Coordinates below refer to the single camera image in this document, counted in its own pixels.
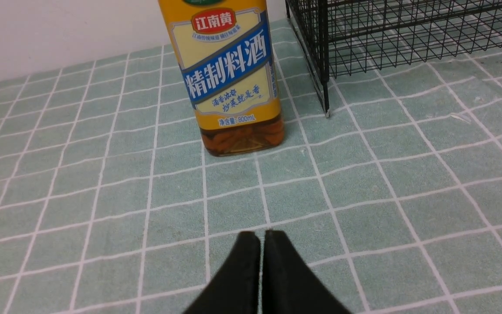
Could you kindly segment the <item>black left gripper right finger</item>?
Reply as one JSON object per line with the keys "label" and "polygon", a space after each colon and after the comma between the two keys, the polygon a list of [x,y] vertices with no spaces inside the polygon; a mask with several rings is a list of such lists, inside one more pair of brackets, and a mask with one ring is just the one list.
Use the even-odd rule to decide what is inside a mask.
{"label": "black left gripper right finger", "polygon": [[264,314],[350,314],[307,266],[281,230],[265,231]]}

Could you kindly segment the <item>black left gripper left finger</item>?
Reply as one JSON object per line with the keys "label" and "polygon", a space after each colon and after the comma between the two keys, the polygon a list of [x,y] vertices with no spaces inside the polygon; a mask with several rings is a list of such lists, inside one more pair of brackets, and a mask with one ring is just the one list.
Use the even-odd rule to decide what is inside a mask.
{"label": "black left gripper left finger", "polygon": [[185,314],[256,314],[261,243],[252,231],[237,235],[215,276]]}

